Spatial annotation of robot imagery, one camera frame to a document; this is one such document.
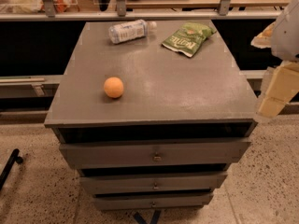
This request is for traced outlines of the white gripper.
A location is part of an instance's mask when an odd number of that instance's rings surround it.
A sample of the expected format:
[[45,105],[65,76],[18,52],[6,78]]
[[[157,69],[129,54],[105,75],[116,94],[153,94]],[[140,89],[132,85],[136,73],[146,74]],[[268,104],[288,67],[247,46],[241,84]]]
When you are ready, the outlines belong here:
[[271,47],[272,54],[284,60],[265,72],[256,106],[257,119],[272,119],[299,92],[299,0],[291,0],[275,23],[254,36],[250,44],[258,49]]

